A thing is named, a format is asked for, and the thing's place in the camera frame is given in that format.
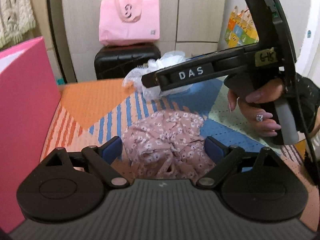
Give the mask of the person's right hand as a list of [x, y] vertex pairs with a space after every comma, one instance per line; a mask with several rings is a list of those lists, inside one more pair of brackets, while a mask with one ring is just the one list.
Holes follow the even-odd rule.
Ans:
[[[309, 78], [297, 74], [298, 91], [301, 103], [311, 103], [312, 111], [304, 112], [304, 120], [308, 125], [311, 138], [319, 135], [319, 87]], [[262, 137], [275, 137], [281, 126], [273, 120], [273, 114], [260, 106], [273, 102], [285, 94], [285, 86], [280, 78], [269, 81], [258, 90], [241, 99], [235, 91], [229, 89], [228, 109], [234, 111], [236, 107], [247, 119], [254, 130]]]

